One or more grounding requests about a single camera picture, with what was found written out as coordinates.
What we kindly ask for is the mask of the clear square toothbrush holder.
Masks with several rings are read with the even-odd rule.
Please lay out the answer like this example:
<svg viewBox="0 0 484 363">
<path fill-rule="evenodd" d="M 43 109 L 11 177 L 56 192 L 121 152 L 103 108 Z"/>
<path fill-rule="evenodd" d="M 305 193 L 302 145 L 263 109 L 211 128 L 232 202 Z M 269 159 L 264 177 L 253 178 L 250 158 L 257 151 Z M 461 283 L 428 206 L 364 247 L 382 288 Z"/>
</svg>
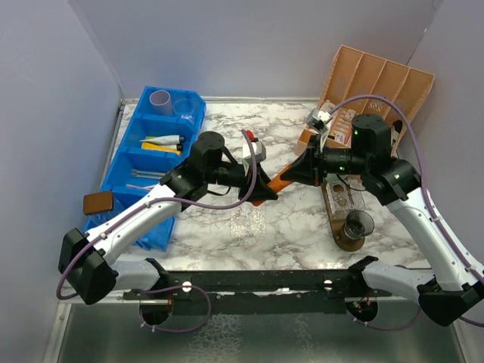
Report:
<svg viewBox="0 0 484 363">
<path fill-rule="evenodd" d="M 362 195 L 363 187 L 358 179 L 329 181 L 326 186 L 329 216 L 331 219 L 345 219 L 353 210 L 366 210 Z"/>
</svg>

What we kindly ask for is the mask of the white toothpaste tube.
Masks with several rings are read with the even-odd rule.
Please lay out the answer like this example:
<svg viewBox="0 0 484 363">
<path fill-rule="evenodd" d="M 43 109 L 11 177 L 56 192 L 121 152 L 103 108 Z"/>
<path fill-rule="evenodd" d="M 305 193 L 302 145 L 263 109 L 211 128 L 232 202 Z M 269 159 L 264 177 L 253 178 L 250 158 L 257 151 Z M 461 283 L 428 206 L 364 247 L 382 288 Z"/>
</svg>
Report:
<svg viewBox="0 0 484 363">
<path fill-rule="evenodd" d="M 141 140 L 142 143 L 150 143 L 158 146 L 173 146 L 183 144 L 185 137 L 182 135 L 164 135 L 157 137 L 149 137 Z"/>
</svg>

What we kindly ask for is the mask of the dark blue plastic cup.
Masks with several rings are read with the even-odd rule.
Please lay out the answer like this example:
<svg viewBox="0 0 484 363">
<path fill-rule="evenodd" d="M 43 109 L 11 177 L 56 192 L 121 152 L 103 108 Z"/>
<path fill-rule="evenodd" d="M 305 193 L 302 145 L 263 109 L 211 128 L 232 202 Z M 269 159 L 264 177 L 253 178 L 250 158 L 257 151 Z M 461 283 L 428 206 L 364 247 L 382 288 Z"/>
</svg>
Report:
<svg viewBox="0 0 484 363">
<path fill-rule="evenodd" d="M 340 240 L 356 242 L 374 232 L 373 218 L 363 210 L 353 210 L 345 218 L 340 229 Z"/>
</svg>

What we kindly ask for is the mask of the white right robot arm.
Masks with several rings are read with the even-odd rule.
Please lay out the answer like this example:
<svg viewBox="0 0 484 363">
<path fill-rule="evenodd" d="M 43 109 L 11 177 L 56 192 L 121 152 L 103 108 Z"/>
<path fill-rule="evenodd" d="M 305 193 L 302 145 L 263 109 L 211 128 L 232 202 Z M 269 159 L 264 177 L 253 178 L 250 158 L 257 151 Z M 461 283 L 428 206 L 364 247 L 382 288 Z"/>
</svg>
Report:
<svg viewBox="0 0 484 363">
<path fill-rule="evenodd" d="M 418 274 L 365 257 L 349 268 L 347 286 L 353 294 L 383 290 L 404 297 L 443 327 L 482 301 L 482 264 L 439 216 L 418 171 L 392 156 L 391 127 L 381 116 L 360 114 L 353 119 L 349 149 L 323 147 L 313 135 L 281 179 L 317 186 L 329 174 L 359 176 L 364 189 L 403 224 L 432 268 Z"/>
</svg>

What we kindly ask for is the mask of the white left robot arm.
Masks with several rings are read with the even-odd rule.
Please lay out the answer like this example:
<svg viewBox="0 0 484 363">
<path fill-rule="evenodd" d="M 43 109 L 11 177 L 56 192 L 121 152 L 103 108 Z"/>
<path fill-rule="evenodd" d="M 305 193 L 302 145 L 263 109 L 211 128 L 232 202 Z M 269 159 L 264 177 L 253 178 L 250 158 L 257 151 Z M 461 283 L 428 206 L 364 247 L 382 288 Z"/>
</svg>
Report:
<svg viewBox="0 0 484 363">
<path fill-rule="evenodd" d="M 233 207 L 257 201 L 258 191 L 264 191 L 267 198 L 276 198 L 260 165 L 266 158 L 265 145 L 247 130 L 242 134 L 246 144 L 241 160 L 228 152 L 219 133 L 203 132 L 188 157 L 138 202 L 86 233 L 76 228 L 68 231 L 60 250 L 57 298 L 66 299 L 62 294 L 65 283 L 74 290 L 70 297 L 79 297 L 87 305 L 99 302 L 114 290 L 143 290 L 150 298 L 159 298 L 166 292 L 167 280 L 157 262 L 119 260 L 137 239 L 189 206 L 206 208 L 200 199 L 207 195 L 209 185 L 238 189 L 240 194 Z"/>
</svg>

